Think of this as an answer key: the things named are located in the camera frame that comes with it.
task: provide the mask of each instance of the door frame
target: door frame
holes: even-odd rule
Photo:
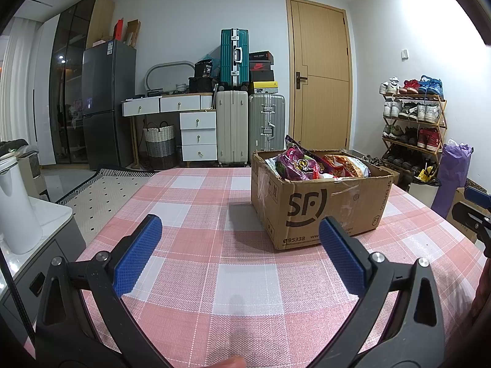
[[[296,1],[299,3],[316,5],[317,7],[327,8],[330,10],[334,10],[343,14],[344,24],[346,29],[346,39],[348,43],[348,65],[350,72],[350,80],[349,80],[349,106],[348,106],[348,138],[346,141],[346,149],[350,147],[350,139],[351,139],[351,116],[353,114],[353,65],[352,65],[352,55],[351,55],[351,42],[350,42],[350,30],[348,28],[348,18],[346,16],[346,10],[342,10],[340,8],[332,7],[330,5],[316,3],[315,1],[309,0],[286,0],[286,16],[288,18],[288,44],[290,50],[290,119],[288,125],[288,131],[293,136],[293,126],[294,126],[294,118],[295,118],[295,50],[293,44],[293,22],[292,22],[292,1]]]

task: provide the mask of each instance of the teal suitcase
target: teal suitcase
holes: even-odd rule
[[[249,31],[222,30],[220,47],[220,90],[249,88]]]

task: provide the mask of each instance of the bolt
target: bolt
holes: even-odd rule
[[[60,256],[53,257],[51,260],[51,265],[60,265],[62,262],[62,258]]]
[[[372,254],[372,260],[375,263],[382,263],[385,260],[385,256],[380,252],[375,252]]]
[[[428,267],[430,265],[430,262],[428,261],[427,258],[421,257],[420,259],[418,259],[418,264],[421,267]]]
[[[105,262],[107,258],[109,257],[109,252],[99,252],[95,255],[95,260],[98,262]]]

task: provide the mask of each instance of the blue sneaker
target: blue sneaker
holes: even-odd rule
[[[433,80],[431,77],[428,77],[426,75],[421,76],[421,80],[418,81],[418,83],[419,83],[418,93],[419,94],[426,94],[426,91],[428,90],[428,86],[430,85],[431,80]]]
[[[431,79],[428,88],[426,89],[427,94],[437,94],[443,97],[443,85],[441,80]]]

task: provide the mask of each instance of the curtain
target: curtain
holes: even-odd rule
[[[0,78],[0,141],[29,140],[29,59],[39,23],[13,18]]]

